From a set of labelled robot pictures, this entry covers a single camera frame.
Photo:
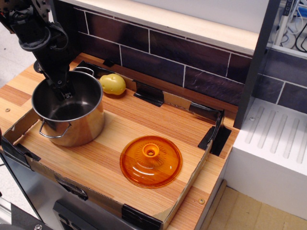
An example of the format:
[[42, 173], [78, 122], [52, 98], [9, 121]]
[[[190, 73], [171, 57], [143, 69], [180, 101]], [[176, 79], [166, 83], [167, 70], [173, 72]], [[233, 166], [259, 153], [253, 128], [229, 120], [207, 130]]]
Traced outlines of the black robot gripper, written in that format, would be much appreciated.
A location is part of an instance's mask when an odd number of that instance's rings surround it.
[[72, 84], [67, 83], [71, 52], [69, 46], [38, 46], [32, 50], [39, 66], [48, 79], [55, 84], [54, 94], [59, 101], [71, 98], [75, 94]]

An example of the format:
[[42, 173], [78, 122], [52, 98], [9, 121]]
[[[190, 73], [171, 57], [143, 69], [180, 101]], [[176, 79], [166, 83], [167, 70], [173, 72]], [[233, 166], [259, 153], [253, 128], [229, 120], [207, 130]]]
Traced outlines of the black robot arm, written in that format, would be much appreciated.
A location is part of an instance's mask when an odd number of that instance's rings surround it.
[[49, 21], [49, 11], [44, 0], [2, 0], [0, 22], [18, 37], [23, 50], [33, 53], [36, 72], [63, 101], [75, 93], [69, 77], [73, 55], [67, 33], [60, 23]]

